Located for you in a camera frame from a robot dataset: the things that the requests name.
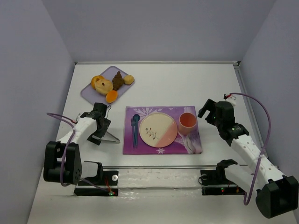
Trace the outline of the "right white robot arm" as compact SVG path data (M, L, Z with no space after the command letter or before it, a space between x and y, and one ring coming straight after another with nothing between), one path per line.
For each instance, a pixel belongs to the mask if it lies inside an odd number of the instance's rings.
M236 184L245 191L245 200L256 192L257 208L266 218L296 210L299 182L276 168L253 142L248 130L235 122L233 104L208 99L198 117L202 118L205 112L209 112L207 123L217 127L220 137L242 157L250 172L245 172L233 159L221 160L215 169L201 171L199 183L202 186Z

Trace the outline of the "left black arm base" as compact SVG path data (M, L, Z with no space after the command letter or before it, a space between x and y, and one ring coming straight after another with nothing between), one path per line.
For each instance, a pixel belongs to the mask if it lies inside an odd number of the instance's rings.
M88 177L86 181L80 181L75 186L74 195L76 196L118 196L119 171L104 169L102 176Z

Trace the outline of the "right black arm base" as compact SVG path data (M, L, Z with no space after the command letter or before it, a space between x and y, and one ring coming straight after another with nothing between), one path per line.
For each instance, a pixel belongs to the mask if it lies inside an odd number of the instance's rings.
M244 195L245 191L228 180L225 169L238 163L232 159L221 160L214 169L200 171L198 183L202 186L203 196Z

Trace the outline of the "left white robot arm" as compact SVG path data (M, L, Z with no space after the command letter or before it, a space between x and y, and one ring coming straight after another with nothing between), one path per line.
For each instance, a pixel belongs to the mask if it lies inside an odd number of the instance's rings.
M57 141L49 141L45 148L43 178L46 182L58 182L62 186L76 185L82 179L82 161L79 148L89 141L100 145L111 121L106 118L107 106L95 103L90 112L80 114L75 120L55 113L47 113L71 127Z

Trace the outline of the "orange round bread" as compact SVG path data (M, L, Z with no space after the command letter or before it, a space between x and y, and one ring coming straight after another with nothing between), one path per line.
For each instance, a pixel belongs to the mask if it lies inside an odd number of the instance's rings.
M118 92L115 90L112 90L106 95L106 102L112 103L117 99L117 97L118 97Z

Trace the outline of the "pale glazed donut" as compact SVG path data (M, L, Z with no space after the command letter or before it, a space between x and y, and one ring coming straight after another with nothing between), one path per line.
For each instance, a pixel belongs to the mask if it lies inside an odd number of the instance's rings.
M97 81L95 84L95 90L101 95L107 95L113 90L113 83L107 79Z

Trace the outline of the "pink cup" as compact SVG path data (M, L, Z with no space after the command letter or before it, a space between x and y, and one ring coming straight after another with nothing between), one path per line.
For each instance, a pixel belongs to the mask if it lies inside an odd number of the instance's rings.
M185 112L179 117L178 132L182 135L187 135L194 130L196 124L196 117L189 112Z

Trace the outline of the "brown chocolate croissant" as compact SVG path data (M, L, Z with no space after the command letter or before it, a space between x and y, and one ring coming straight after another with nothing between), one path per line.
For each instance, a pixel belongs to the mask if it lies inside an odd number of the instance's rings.
M113 90L117 91L124 85L124 79L122 78L121 72L118 71L112 79Z

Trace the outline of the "blue spoon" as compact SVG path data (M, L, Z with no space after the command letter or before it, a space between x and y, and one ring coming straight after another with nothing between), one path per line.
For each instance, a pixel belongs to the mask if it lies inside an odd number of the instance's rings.
M134 114L132 117L132 127L133 127L133 148L138 146L138 125L140 121L140 115Z

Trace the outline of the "round pale bun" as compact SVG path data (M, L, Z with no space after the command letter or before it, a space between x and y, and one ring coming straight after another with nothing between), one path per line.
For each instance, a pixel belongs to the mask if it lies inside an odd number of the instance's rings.
M131 85L135 81L135 79L132 75L126 75L123 78L123 80L124 80L124 84L126 84L126 85Z

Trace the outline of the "purple snowflake placemat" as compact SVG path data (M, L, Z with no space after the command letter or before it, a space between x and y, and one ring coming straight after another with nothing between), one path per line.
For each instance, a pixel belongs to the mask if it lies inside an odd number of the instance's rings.
M143 155L143 154L200 154L202 147L198 131L198 125L187 135L178 133L176 138L168 145L150 146L141 137L141 131L138 132L138 143L133 147L133 135L131 127L131 119L135 114L140 116L138 127L147 117L155 113L164 113L172 117L176 124L179 124L179 117L183 113L196 115L194 106L156 106L156 107L126 107L125 126L124 126L124 143L123 154L126 155Z

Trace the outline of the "cream and pink plate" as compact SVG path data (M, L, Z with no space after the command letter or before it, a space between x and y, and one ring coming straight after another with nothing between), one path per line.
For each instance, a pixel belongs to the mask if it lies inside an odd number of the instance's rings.
M152 113L141 121L139 134L148 146L163 148L176 139L178 126L170 115L161 112Z

